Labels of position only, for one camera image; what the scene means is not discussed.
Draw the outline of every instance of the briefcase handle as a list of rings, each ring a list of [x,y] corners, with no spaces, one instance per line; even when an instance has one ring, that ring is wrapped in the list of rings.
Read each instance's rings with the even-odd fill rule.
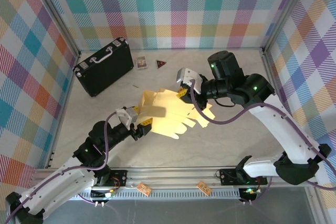
[[[101,63],[103,60],[106,60],[107,58],[109,58],[112,54],[113,54],[113,51],[112,51],[112,47],[108,47],[106,49],[106,52],[110,51],[110,53],[108,55],[105,55],[103,58],[101,58],[100,60],[96,60],[97,58],[96,57],[92,57],[90,59],[90,62],[94,62],[96,64],[98,63]]]

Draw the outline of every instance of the red triangle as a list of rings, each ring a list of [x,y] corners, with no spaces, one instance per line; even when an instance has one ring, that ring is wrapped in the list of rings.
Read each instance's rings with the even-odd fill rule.
[[[165,64],[166,64],[165,61],[156,60],[157,68],[160,68],[160,67],[162,67],[162,66],[165,65]]]

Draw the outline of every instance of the cable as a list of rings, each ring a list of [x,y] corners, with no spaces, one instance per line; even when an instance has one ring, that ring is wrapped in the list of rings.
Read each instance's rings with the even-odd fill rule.
[[[116,181],[118,181],[119,186],[118,186],[116,189],[114,189],[114,192],[117,193],[118,189],[119,189],[120,186],[121,186],[121,184],[120,184],[120,180],[119,180],[118,178],[116,178],[116,177],[112,177],[112,178],[114,179],[114,185],[115,185],[116,187],[117,187],[117,183],[116,183]]]
[[[311,142],[306,138],[306,136],[301,132],[301,129],[295,124],[295,122],[290,118],[288,117],[284,112],[282,112],[279,108],[271,105],[271,104],[268,104],[268,103],[255,103],[255,104],[252,104],[246,108],[244,108],[242,111],[240,111],[238,114],[236,114],[233,118],[227,120],[227,121],[216,121],[216,120],[213,120],[209,117],[207,117],[203,112],[202,110],[199,108],[199,106],[197,105],[197,102],[196,102],[196,99],[195,99],[195,94],[194,94],[194,87],[195,87],[195,80],[191,80],[191,91],[190,91],[190,95],[191,95],[191,100],[195,106],[195,109],[197,110],[197,112],[206,120],[208,120],[209,122],[211,123],[214,123],[214,124],[217,124],[217,125],[225,125],[225,124],[228,124],[228,123],[232,123],[233,121],[237,120],[239,117],[241,117],[245,112],[249,111],[250,109],[253,109],[255,107],[259,107],[259,106],[265,106],[265,107],[268,107],[268,108],[271,108],[272,110],[276,111],[278,114],[281,115],[281,117],[283,119],[285,119],[292,127],[293,129],[299,134],[299,136],[303,139],[303,141],[308,145],[308,148],[310,150],[312,150],[313,152],[316,153],[316,155],[318,155],[323,161],[326,162],[326,164],[330,167],[330,169],[332,170],[332,172],[334,173],[335,177],[336,177],[336,169],[335,167],[332,166],[332,164],[329,162],[329,160],[326,159],[326,157],[324,157],[312,144]],[[310,182],[310,181],[307,181],[307,183],[309,185],[312,185],[314,187],[317,187],[317,188],[320,188],[320,189],[323,189],[323,190],[327,190],[327,191],[335,191],[336,190],[336,187],[325,187],[325,186],[320,186],[320,185],[316,185],[315,183],[313,182]]]
[[[79,198],[81,198],[82,200],[84,200],[86,203],[89,203],[89,204],[92,204],[92,205],[96,205],[96,203],[93,203],[92,201],[88,200],[88,199],[85,199],[83,196],[81,196],[80,194],[77,194],[77,196]]]
[[[220,177],[217,175],[217,172],[218,172],[219,170],[220,170],[220,169],[218,169],[218,170],[215,172],[215,176],[216,176],[217,178],[220,179]]]
[[[272,177],[269,177],[269,182],[268,182],[268,185],[267,185],[265,191],[258,198],[253,200],[253,202],[256,202],[256,200],[260,200],[261,198],[263,198],[265,196],[265,194],[268,192],[269,188],[271,187],[271,184],[272,184]]]
[[[257,177],[256,179],[257,179],[257,181],[258,181],[258,188],[257,188],[257,190],[259,190],[259,189],[260,189],[260,185],[261,185],[261,183],[260,183],[260,178]]]
[[[217,99],[214,99],[214,100],[215,100],[215,103],[217,103],[217,105],[222,106],[222,107],[226,107],[226,108],[232,108],[236,105],[235,103],[233,105],[224,105],[224,104],[219,103],[217,101]]]
[[[15,210],[8,216],[7,220],[5,221],[4,224],[8,224],[10,222],[11,219],[13,219],[13,217],[16,215],[16,213],[21,209],[21,207],[27,203],[30,199],[32,199],[32,197],[39,191],[41,190],[41,188],[43,188],[45,185],[47,185],[50,181],[52,181],[53,179],[57,178],[58,176],[70,171],[70,170],[74,170],[74,169],[86,169],[86,170],[101,170],[103,169],[108,162],[109,159],[109,142],[108,142],[108,136],[107,136],[107,125],[108,122],[110,120],[111,117],[113,117],[116,114],[116,112],[113,112],[112,114],[110,114],[104,124],[104,140],[105,140],[105,160],[104,163],[99,166],[99,167],[84,167],[84,166],[73,166],[73,167],[68,167],[64,170],[61,171],[61,173],[57,173],[54,176],[51,176],[49,179],[47,179],[46,181],[44,181],[41,185],[39,185],[31,194],[30,197],[27,197],[24,201],[21,202],[20,205],[17,206],[17,208],[15,208]]]

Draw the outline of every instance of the small card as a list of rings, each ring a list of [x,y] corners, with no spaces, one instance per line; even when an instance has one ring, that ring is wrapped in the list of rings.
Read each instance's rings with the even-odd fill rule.
[[[137,190],[139,190],[140,192],[142,192],[146,196],[149,196],[149,194],[151,194],[151,192],[152,192],[152,189],[149,188],[149,187],[146,187],[143,183],[140,183],[138,185]]]
[[[201,190],[202,192],[205,193],[206,196],[209,196],[212,192],[211,188],[208,187],[203,181],[200,181],[197,184],[197,187],[199,188],[199,190]]]
[[[137,57],[136,58],[136,67],[138,69],[145,69],[147,68],[147,62],[146,62],[146,57],[145,56],[141,56],[141,57]]]

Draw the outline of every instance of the black briefcase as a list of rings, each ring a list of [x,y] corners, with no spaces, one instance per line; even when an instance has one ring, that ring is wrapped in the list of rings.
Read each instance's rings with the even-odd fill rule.
[[[120,37],[73,68],[91,97],[95,97],[134,67],[130,47]]]

